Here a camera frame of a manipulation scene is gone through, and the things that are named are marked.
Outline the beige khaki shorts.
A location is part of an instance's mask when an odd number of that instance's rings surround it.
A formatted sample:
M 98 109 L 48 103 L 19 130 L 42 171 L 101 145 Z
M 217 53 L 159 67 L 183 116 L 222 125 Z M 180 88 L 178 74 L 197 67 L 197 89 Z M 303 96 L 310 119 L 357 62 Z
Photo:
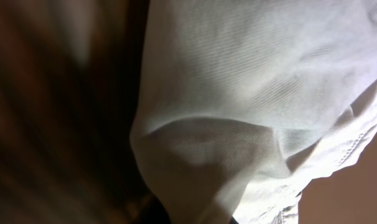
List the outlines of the beige khaki shorts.
M 377 132 L 377 0 L 151 1 L 131 147 L 172 223 L 297 223 Z

